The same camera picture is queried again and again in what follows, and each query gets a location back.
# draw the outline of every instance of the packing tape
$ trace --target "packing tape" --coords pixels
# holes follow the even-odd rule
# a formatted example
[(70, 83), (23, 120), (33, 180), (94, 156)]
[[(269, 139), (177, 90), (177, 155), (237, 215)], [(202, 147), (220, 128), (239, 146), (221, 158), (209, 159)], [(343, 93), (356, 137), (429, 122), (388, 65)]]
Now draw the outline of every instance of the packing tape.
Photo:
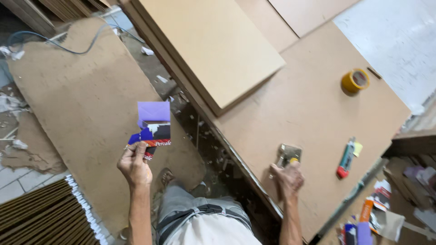
[(342, 77), (342, 86), (352, 93), (369, 87), (369, 77), (362, 69), (353, 69)]

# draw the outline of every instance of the white shirt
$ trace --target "white shirt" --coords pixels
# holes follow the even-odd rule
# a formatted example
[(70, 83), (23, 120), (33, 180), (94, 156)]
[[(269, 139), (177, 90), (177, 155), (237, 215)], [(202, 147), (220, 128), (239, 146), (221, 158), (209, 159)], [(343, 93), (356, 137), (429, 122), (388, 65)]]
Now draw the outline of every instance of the white shirt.
[(261, 245), (240, 221), (220, 214), (195, 215), (167, 245)]

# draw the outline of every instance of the wire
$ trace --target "wire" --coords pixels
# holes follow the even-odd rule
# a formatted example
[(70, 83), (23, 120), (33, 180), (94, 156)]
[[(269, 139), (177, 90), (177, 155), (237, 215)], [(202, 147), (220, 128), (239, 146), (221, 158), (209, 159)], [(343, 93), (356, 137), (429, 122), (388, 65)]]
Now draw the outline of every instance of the wire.
[[(22, 37), (23, 34), (31, 34), (31, 35), (39, 36), (39, 37), (45, 39), (46, 41), (51, 42), (52, 44), (54, 44), (54, 45), (56, 45), (56, 46), (62, 48), (62, 49), (65, 50), (65, 51), (68, 51), (68, 52), (70, 52), (70, 53), (73, 53), (73, 54), (86, 54), (86, 53), (88, 53), (88, 52), (91, 50), (91, 48), (94, 46), (95, 41), (96, 41), (97, 38), (99, 37), (99, 35), (100, 35), (100, 33), (102, 32), (103, 28), (106, 27), (106, 26), (114, 26), (114, 27), (117, 27), (117, 28), (119, 28), (119, 29), (121, 29), (121, 30), (127, 32), (128, 34), (130, 34), (132, 37), (134, 37), (134, 38), (135, 38), (136, 40), (138, 40), (140, 43), (143, 43), (143, 44), (145, 43), (144, 41), (142, 41), (142, 40), (140, 40), (139, 38), (135, 37), (132, 33), (126, 31), (126, 30), (123, 29), (123, 28), (121, 28), (120, 26), (113, 25), (113, 24), (104, 24), (104, 25), (102, 25), (102, 26), (99, 28), (99, 30), (98, 30), (97, 33), (95, 34), (95, 37), (93, 38), (93, 40), (92, 40), (91, 44), (89, 45), (88, 49), (87, 49), (86, 51), (83, 51), (83, 52), (75, 52), (75, 51), (69, 50), (69, 49), (67, 49), (67, 48), (64, 48), (63, 46), (60, 46), (59, 44), (53, 42), (52, 40), (48, 39), (47, 37), (44, 37), (44, 36), (42, 36), (42, 35), (40, 35), (40, 34), (38, 34), (38, 33), (32, 32), (32, 31), (17, 31), (17, 32), (12, 33), (12, 34), (8, 37), (8, 39), (7, 39), (7, 48), (8, 48), (12, 53), (18, 53), (18, 52), (22, 51), (22, 50), (23, 50), (23, 46), (24, 46), (24, 39), (23, 39), (23, 37)], [(18, 51), (12, 51), (12, 50), (10, 49), (10, 47), (12, 46), (12, 39), (13, 39), (13, 38), (18, 38), (18, 39), (21, 40), (20, 47), (19, 47)]]

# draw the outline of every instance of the white wall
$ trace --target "white wall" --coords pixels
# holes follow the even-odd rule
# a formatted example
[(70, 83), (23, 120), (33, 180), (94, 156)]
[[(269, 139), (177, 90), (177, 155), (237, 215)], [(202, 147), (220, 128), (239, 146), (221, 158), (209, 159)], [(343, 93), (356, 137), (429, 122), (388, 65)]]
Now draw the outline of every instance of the white wall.
[(362, 0), (334, 19), (409, 107), (436, 89), (436, 0)]

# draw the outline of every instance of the yellow sticky note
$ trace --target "yellow sticky note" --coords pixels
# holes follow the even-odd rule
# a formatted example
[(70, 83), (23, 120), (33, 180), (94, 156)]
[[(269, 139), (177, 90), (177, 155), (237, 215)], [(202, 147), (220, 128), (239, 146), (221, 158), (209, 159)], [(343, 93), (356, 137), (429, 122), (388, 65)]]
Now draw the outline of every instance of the yellow sticky note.
[(356, 157), (359, 157), (359, 154), (360, 154), (360, 152), (362, 151), (362, 148), (363, 148), (363, 145), (362, 145), (362, 144), (360, 144), (359, 142), (355, 142), (355, 143), (354, 143), (354, 152), (353, 152), (353, 154), (354, 154)]

